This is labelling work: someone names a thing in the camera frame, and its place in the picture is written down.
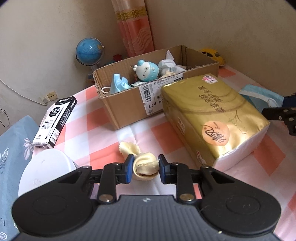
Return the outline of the yellow toy car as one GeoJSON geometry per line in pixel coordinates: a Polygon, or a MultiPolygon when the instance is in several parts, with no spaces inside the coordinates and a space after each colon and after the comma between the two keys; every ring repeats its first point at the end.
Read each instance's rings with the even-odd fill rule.
{"type": "Polygon", "coordinates": [[[218,53],[217,50],[212,48],[203,48],[199,50],[202,54],[212,58],[214,61],[219,62],[220,67],[224,67],[226,62],[225,59],[218,53]]]}

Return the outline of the black white carton box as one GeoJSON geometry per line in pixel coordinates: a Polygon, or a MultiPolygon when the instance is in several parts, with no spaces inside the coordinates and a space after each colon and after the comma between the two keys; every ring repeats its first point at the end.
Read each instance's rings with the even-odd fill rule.
{"type": "Polygon", "coordinates": [[[45,115],[34,137],[33,145],[38,148],[53,148],[63,127],[72,113],[77,99],[74,96],[57,100],[45,115]]]}

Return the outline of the pink orange curtain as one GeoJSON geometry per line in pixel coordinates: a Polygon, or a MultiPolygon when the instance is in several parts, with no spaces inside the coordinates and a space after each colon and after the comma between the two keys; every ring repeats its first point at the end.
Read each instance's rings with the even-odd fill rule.
{"type": "Polygon", "coordinates": [[[114,0],[111,3],[128,56],[134,57],[154,51],[144,0],[114,0]]]}

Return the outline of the clear jar white lid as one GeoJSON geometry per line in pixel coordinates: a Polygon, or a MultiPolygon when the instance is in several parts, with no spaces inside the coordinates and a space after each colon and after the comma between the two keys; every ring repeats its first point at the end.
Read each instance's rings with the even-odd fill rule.
{"type": "Polygon", "coordinates": [[[22,196],[78,168],[79,166],[61,150],[43,150],[33,156],[24,169],[18,187],[18,196],[22,196]]]}

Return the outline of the blue floral bedsheet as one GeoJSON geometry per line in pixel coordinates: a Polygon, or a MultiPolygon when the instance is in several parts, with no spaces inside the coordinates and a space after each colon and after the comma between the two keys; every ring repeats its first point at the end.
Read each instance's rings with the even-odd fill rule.
{"type": "Polygon", "coordinates": [[[32,158],[32,141],[38,129],[27,115],[1,135],[1,240],[11,240],[19,233],[11,208],[18,198],[22,173],[32,158]]]}

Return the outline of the blue desk globe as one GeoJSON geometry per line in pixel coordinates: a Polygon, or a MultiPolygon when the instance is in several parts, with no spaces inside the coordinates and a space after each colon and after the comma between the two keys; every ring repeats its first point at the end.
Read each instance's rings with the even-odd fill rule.
{"type": "Polygon", "coordinates": [[[94,71],[99,68],[104,52],[105,47],[101,41],[96,38],[84,38],[76,46],[75,57],[80,64],[94,71]]]}

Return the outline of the blue round plush toy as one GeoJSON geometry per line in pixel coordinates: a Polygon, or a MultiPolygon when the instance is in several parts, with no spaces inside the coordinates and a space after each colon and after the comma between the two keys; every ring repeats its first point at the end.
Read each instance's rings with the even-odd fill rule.
{"type": "Polygon", "coordinates": [[[133,66],[133,71],[142,82],[154,81],[159,76],[158,65],[150,61],[138,60],[137,64],[133,66]]]}

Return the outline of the white wall socket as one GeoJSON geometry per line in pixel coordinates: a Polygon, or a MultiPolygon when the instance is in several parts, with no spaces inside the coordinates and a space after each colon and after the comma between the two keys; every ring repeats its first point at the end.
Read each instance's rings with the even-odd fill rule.
{"type": "Polygon", "coordinates": [[[55,91],[40,96],[40,100],[44,105],[47,105],[49,102],[55,101],[56,99],[58,99],[58,95],[55,91]]]}

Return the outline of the pink checkered tablecloth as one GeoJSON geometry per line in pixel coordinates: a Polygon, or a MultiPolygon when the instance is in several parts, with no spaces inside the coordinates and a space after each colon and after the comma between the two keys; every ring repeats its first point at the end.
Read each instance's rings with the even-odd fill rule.
{"type": "MultiPolygon", "coordinates": [[[[114,130],[94,86],[76,95],[78,101],[56,143],[79,166],[101,169],[121,162],[122,141],[136,143],[143,152],[164,154],[169,162],[196,168],[163,113],[114,130]]],[[[272,121],[260,145],[227,174],[273,195],[281,205],[275,229],[281,240],[295,240],[295,137],[281,121],[272,121]]]]}

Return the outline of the cream cloth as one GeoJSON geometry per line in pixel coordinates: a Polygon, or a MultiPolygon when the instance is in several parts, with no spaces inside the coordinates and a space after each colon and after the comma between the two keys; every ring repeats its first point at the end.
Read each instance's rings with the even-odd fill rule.
{"type": "Polygon", "coordinates": [[[133,154],[132,172],[135,180],[149,181],[158,175],[159,160],[154,154],[142,152],[137,144],[131,142],[120,142],[119,151],[124,158],[127,158],[129,154],[133,154]]]}

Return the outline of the blue face mask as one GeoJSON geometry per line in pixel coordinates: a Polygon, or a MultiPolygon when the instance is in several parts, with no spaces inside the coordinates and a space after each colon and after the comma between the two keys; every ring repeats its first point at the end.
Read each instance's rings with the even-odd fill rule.
{"type": "Polygon", "coordinates": [[[284,100],[283,96],[275,92],[251,84],[245,85],[239,94],[259,112],[262,112],[264,108],[281,108],[284,100]]]}
{"type": "Polygon", "coordinates": [[[111,85],[103,87],[101,90],[104,94],[115,94],[121,91],[130,89],[131,86],[125,77],[121,77],[120,74],[114,74],[111,81],[111,85]]]}

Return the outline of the folded blue face mask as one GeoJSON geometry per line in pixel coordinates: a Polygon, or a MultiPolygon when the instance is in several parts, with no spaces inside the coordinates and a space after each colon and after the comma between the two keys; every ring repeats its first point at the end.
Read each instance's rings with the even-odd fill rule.
{"type": "Polygon", "coordinates": [[[262,112],[264,108],[281,108],[284,100],[283,96],[275,92],[251,84],[245,85],[239,94],[259,112],[262,112]]]}

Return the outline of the brown cardboard box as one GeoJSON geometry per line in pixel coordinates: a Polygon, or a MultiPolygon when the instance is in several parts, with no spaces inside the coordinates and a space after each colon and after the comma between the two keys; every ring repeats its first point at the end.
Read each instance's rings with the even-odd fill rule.
{"type": "Polygon", "coordinates": [[[150,53],[127,58],[116,63],[101,67],[93,72],[99,98],[104,103],[104,109],[112,123],[114,129],[128,126],[136,121],[147,118],[150,115],[162,111],[161,87],[169,83],[187,79],[190,77],[213,74],[218,76],[219,63],[210,57],[190,49],[184,45],[156,50],[150,53]],[[166,53],[170,52],[177,65],[187,67],[186,71],[163,79],[144,83],[128,90],[114,94],[103,92],[103,88],[110,87],[113,76],[119,74],[126,78],[129,84],[136,81],[133,66],[139,61],[150,61],[158,64],[166,58],[166,53]]]}

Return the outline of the gold tissue pack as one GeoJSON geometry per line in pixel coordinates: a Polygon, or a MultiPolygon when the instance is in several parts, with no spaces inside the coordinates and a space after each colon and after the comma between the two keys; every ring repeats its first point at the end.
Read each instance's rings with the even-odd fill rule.
{"type": "Polygon", "coordinates": [[[270,122],[236,90],[206,74],[161,88],[163,111],[197,165],[226,171],[253,152],[270,122]]]}

